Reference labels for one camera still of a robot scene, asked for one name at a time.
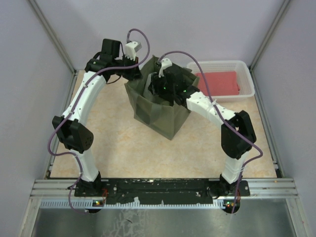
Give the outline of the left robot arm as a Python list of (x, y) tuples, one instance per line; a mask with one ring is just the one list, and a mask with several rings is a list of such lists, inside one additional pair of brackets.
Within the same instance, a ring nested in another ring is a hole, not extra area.
[(52, 120), (56, 135), (66, 153), (75, 156), (78, 162), (78, 185), (85, 187), (92, 196), (102, 192), (103, 184), (91, 150), (94, 135), (86, 127), (89, 113), (99, 92), (112, 75), (128, 80), (141, 78), (136, 56), (141, 44), (128, 40), (124, 45), (122, 58), (119, 59), (121, 45), (117, 40), (103, 40), (101, 51), (87, 62), (82, 83), (69, 107), (61, 116), (55, 116)]

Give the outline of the green canvas bag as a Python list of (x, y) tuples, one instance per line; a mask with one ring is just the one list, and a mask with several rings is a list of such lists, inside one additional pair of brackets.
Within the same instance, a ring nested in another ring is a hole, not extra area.
[(156, 64), (158, 58), (153, 56), (144, 64), (140, 72), (143, 78), (128, 81), (124, 86), (134, 110), (134, 118), (155, 132), (171, 140), (184, 124), (190, 111), (149, 92), (149, 75), (159, 71)]

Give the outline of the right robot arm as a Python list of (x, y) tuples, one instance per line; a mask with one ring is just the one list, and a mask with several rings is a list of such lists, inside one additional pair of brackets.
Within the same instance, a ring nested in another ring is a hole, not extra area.
[(196, 86), (186, 82), (180, 68), (175, 65), (150, 73), (145, 88), (151, 95), (195, 112), (218, 126), (221, 148), (227, 157), (220, 179), (209, 186), (208, 195), (218, 198), (234, 194), (238, 190), (245, 159), (256, 142), (249, 114), (228, 110), (211, 101)]

